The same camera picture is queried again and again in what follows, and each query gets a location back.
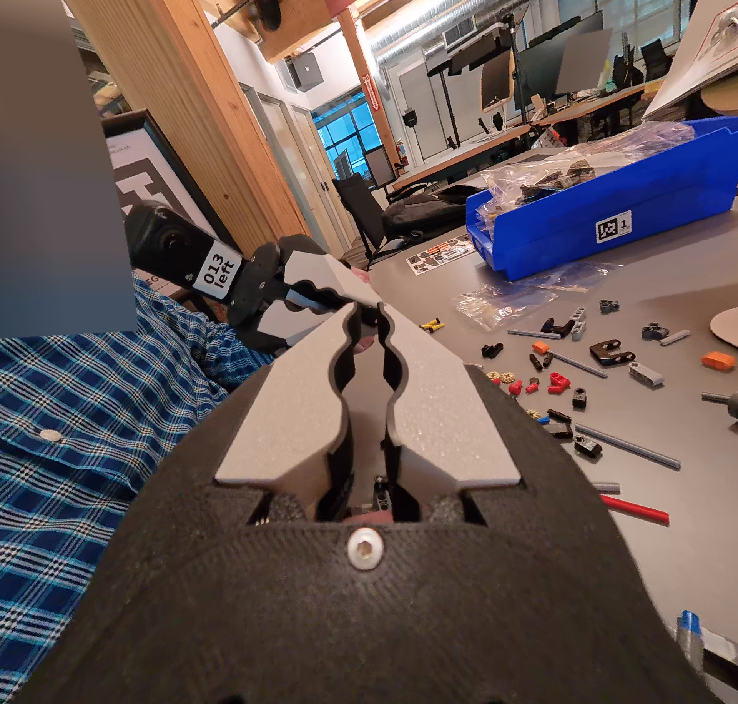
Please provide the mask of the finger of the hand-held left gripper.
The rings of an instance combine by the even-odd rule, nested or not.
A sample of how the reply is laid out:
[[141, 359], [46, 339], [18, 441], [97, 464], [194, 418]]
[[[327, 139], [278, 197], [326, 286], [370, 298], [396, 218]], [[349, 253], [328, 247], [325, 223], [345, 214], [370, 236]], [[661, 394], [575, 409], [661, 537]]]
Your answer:
[[292, 310], [286, 305], [270, 305], [254, 326], [254, 349], [291, 348], [334, 314], [331, 310], [319, 313], [310, 308]]
[[283, 271], [285, 304], [290, 311], [336, 312], [357, 303], [362, 313], [377, 313], [379, 295], [355, 271], [331, 255], [294, 251]]

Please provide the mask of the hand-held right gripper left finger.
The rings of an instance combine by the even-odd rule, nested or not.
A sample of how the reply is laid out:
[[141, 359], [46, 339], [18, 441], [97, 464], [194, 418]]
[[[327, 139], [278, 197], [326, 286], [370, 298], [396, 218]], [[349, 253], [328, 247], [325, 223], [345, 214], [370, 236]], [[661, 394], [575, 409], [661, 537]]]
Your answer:
[[217, 484], [293, 496], [319, 522], [345, 518], [355, 473], [343, 390], [355, 375], [361, 327], [359, 305], [346, 304], [272, 363]]

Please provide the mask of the person's left forearm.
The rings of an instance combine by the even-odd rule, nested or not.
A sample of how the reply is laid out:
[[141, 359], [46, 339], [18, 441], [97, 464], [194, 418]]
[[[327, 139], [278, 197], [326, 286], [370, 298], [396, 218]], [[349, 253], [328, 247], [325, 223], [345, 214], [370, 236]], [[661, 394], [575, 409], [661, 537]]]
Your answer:
[[205, 315], [189, 311], [153, 290], [136, 274], [133, 281], [139, 312], [151, 316], [158, 329], [164, 327], [170, 331], [187, 358], [227, 392], [232, 392], [261, 367], [273, 363], [273, 356], [246, 347], [233, 327], [215, 324]]

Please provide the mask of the lego sticker sheet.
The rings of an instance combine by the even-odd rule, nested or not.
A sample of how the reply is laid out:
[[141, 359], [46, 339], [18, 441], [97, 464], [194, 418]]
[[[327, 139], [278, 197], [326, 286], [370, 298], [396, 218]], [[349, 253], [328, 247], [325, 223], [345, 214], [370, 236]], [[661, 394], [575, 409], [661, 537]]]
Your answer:
[[469, 235], [464, 233], [411, 255], [405, 261], [412, 273], [419, 276], [475, 252], [476, 249]]

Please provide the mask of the clear bags with lego parts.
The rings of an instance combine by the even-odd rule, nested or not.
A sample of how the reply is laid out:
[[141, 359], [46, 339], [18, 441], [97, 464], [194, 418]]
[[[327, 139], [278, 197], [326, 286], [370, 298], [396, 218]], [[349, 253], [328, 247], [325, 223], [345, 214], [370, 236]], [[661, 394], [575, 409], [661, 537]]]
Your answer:
[[672, 150], [695, 137], [695, 128], [687, 123], [649, 121], [544, 158], [495, 166], [482, 173], [492, 197], [479, 205], [477, 216], [491, 224], [505, 212]]

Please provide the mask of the monitor on stand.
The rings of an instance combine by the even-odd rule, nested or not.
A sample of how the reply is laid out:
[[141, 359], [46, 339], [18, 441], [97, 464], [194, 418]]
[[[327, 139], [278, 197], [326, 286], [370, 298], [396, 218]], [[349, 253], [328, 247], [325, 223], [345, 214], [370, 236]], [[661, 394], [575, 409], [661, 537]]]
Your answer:
[[394, 165], [383, 145], [366, 150], [364, 160], [375, 188], [383, 189], [397, 180]]

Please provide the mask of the empty clear plastic bag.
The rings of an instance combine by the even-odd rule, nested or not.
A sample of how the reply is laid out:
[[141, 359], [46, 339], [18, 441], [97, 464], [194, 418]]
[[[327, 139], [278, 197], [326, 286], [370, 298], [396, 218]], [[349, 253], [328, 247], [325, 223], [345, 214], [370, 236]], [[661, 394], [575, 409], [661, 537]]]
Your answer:
[[558, 298], [558, 293], [534, 285], [483, 284], [453, 299], [455, 309], [484, 330], [492, 331], [536, 311]]
[[587, 293], [603, 284], [605, 279], [617, 275], [623, 268], [621, 264], [579, 260], [529, 276], [520, 283], [555, 293]]

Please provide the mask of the wooden column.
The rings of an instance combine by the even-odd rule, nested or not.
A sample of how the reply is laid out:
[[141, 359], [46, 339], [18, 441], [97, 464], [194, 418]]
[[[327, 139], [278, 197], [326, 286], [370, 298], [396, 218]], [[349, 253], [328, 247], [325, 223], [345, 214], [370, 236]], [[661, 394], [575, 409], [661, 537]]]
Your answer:
[[198, 0], [64, 0], [244, 252], [309, 228]]

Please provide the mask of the blue plaid shirt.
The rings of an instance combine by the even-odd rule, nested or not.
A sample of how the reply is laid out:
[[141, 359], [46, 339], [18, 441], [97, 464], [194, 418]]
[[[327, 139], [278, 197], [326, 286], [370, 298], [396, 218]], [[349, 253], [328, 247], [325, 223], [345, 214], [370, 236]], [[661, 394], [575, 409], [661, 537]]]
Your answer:
[[69, 624], [143, 485], [234, 391], [136, 315], [131, 332], [2, 340], [2, 702]]

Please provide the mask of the large computer monitor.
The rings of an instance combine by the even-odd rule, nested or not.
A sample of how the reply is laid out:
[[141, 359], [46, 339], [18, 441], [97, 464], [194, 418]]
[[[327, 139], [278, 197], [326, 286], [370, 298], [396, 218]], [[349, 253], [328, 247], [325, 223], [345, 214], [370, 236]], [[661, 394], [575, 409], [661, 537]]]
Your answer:
[[610, 50], [611, 28], [602, 11], [568, 20], [545, 40], [519, 54], [514, 107], [531, 104], [533, 95], [553, 100], [598, 87]]

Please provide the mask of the blue tape strip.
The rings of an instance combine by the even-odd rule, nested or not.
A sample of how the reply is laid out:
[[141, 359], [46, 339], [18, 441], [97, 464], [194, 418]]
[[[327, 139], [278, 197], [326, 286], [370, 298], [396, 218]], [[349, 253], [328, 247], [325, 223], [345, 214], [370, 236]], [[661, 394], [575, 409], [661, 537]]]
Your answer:
[[698, 615], [687, 609], [681, 612], [677, 619], [676, 641], [690, 661], [702, 661], [704, 641]]

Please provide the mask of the black office chair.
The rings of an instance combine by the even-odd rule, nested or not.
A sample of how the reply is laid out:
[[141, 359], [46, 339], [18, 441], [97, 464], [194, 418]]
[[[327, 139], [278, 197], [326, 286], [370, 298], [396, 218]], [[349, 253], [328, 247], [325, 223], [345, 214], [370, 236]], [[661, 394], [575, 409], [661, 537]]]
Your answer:
[[659, 38], [641, 46], [641, 57], [645, 67], [645, 82], [665, 77], [672, 66], [673, 57], [666, 53]]

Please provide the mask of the brown cardboard disc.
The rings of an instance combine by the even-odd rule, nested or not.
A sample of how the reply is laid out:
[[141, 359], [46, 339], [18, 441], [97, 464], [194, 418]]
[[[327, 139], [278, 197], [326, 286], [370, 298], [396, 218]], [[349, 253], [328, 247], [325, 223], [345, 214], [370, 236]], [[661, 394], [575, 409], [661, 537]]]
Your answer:
[[737, 72], [718, 79], [700, 90], [704, 104], [719, 115], [737, 116]]

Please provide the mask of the slim wooden post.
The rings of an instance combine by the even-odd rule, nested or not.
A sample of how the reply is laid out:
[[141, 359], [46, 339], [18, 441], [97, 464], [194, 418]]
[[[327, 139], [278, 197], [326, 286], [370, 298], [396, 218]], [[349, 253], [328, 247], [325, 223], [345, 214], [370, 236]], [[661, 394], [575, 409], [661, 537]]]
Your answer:
[[[370, 66], [367, 62], [366, 55], [364, 54], [363, 47], [359, 40], [359, 35], [356, 29], [356, 23], [354, 21], [354, 16], [352, 15], [351, 9], [348, 7], [343, 9], [337, 15], [337, 20], [342, 29], [341, 30], [342, 34], [346, 40], [348, 51], [351, 55], [351, 59], [353, 60], [355, 70], [357, 72], [359, 81], [362, 86], [362, 82], [361, 82], [362, 75], [365, 73], [370, 73], [372, 76], [372, 73], [371, 73]], [[379, 99], [382, 103], [382, 99], [379, 94], [379, 90], [376, 86], [375, 81], [374, 81], [374, 85], [376, 87], [376, 92], [379, 96]], [[387, 114], [384, 110], [383, 103], [382, 103], [382, 109], [378, 113], [374, 113], [372, 110], [371, 112], [374, 118], [374, 123], [376, 125], [376, 129], [378, 131], [380, 140], [382, 142], [382, 145], [386, 149], [387, 155], [390, 161], [392, 162], [392, 164], [394, 165], [395, 170], [403, 168], [399, 161], [398, 154], [396, 152], [396, 140], [394, 136], [392, 135], [392, 129], [388, 121]]]

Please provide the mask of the silver ventilation duct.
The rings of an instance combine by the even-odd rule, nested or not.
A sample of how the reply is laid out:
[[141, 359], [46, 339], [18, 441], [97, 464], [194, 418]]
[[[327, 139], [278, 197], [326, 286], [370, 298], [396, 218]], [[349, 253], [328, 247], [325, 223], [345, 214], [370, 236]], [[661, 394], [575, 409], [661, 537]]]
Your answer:
[[379, 67], [404, 59], [467, 17], [495, 18], [530, 0], [411, 0], [366, 32]]

